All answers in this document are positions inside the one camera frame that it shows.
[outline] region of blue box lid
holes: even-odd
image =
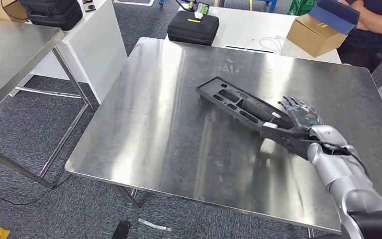
[[[319,0],[308,14],[344,35],[357,27],[360,18],[359,11],[337,0]]]

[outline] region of green crate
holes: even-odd
[[[293,1],[296,3],[298,8],[301,8],[301,7],[304,7],[304,8],[310,7],[310,9],[311,9],[312,7],[314,7],[317,4],[317,0],[293,0]]]
[[[301,16],[309,13],[316,4],[316,0],[293,0],[288,13],[290,15]]]

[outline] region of person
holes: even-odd
[[[342,63],[374,70],[373,58],[382,50],[382,0],[339,0],[359,11],[357,29],[337,49]]]

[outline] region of black carrying case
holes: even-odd
[[[68,31],[83,18],[83,12],[78,2],[76,0],[70,2],[71,5],[62,14],[36,12],[32,9],[27,9],[26,13],[33,24],[60,27],[62,30]]]
[[[31,12],[63,14],[77,0],[18,0],[21,5]]]
[[[218,28],[219,18],[216,16],[204,15],[202,19],[196,19],[193,12],[178,11],[168,25],[168,38],[211,46]]]

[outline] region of metal table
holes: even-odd
[[[195,91],[215,76],[278,109],[283,95],[313,104],[382,194],[382,101],[367,69],[151,38],[138,41],[65,169],[338,234],[314,167]]]
[[[61,97],[78,98],[83,99],[84,101],[84,106],[81,108],[80,112],[38,175],[28,171],[17,162],[0,153],[0,163],[5,164],[47,188],[51,188],[52,183],[45,180],[43,177],[51,166],[53,160],[87,107],[90,107],[93,110],[90,102],[84,95],[83,90],[80,88],[78,82],[68,69],[65,60],[60,54],[57,44],[62,38],[64,38],[64,33],[59,28],[0,21],[0,102],[5,99],[13,89]],[[20,83],[20,81],[50,51],[53,51],[56,58],[61,63],[62,68],[76,88],[78,95],[17,87],[18,83]]]

